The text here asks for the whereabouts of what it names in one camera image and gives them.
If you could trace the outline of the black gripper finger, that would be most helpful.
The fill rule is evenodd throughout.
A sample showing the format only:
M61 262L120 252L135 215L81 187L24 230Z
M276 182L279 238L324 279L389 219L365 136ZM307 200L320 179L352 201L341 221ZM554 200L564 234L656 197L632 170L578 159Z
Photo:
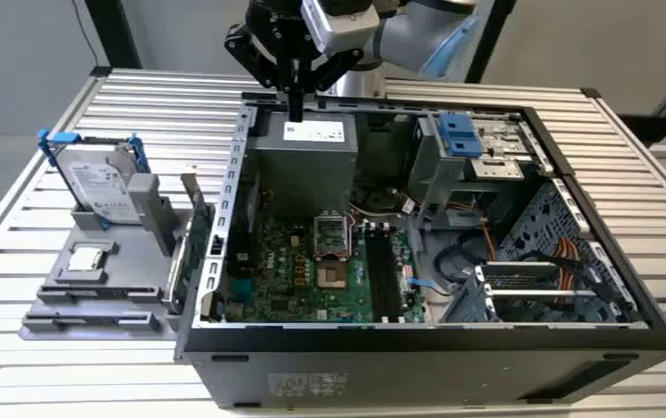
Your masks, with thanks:
M315 91L324 91L353 68L363 58L363 50L352 49L336 52L324 63L311 68L309 57L299 59L293 79L293 121L301 122L304 96Z
M273 87L285 94L288 121L295 121L295 82L292 59L285 48L287 36L272 27L269 29L271 52L275 57L272 62L256 48L252 42L252 32L245 24L229 27L224 47L247 70L249 75L265 87Z

